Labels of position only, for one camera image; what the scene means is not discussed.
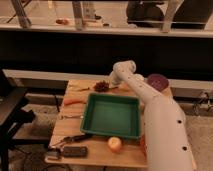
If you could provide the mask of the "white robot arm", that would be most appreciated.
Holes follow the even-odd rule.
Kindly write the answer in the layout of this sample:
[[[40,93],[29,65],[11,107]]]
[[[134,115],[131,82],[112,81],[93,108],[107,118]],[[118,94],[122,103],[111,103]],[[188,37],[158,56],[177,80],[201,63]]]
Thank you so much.
[[[145,104],[148,171],[194,171],[185,113],[173,98],[148,85],[135,71],[132,60],[115,63],[110,84],[115,87],[125,82]]]

